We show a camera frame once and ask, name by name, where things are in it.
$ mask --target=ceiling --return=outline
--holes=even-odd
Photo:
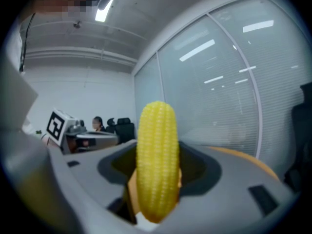
[[[79,56],[134,67],[142,47],[157,31],[196,1],[114,0],[105,22],[95,21],[95,7],[36,14],[28,33],[26,60]],[[21,27],[23,42],[29,20]],[[76,29],[73,24],[78,21],[81,27]]]

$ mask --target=black slot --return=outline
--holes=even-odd
[[[73,166],[80,165],[80,163],[79,163],[78,161],[73,160],[73,161],[67,162],[67,165],[68,165],[69,167],[73,167]]]
[[[248,190],[256,201],[263,216],[267,216],[277,208],[278,204],[276,200],[263,185],[253,186],[248,188]]]

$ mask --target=woman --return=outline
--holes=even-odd
[[[105,127],[103,126],[102,118],[99,116],[94,117],[92,120],[92,127],[96,132],[105,132]]]

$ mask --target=black chair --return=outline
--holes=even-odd
[[[119,144],[135,138],[135,125],[129,118],[120,118],[115,125],[116,134],[119,136]]]
[[[115,122],[114,122],[114,118],[110,118],[107,121],[107,125],[108,127],[106,128],[106,132],[113,134],[115,132]]]

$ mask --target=glass wall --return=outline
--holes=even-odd
[[[179,138],[254,155],[258,111],[241,56],[208,17],[159,51],[166,102],[175,110]]]
[[[309,32],[286,0],[241,0],[209,14],[158,51],[160,70],[153,57],[136,75],[137,115],[165,98],[180,140],[260,151],[282,177],[295,156],[291,110],[312,81]]]
[[[303,101],[300,85],[312,81],[311,48],[297,24],[270,0],[243,0],[211,15],[254,67],[263,111],[260,159],[282,174],[295,155],[291,109]]]
[[[146,104],[163,101],[160,74],[156,56],[153,56],[135,75],[136,119],[137,126]]]

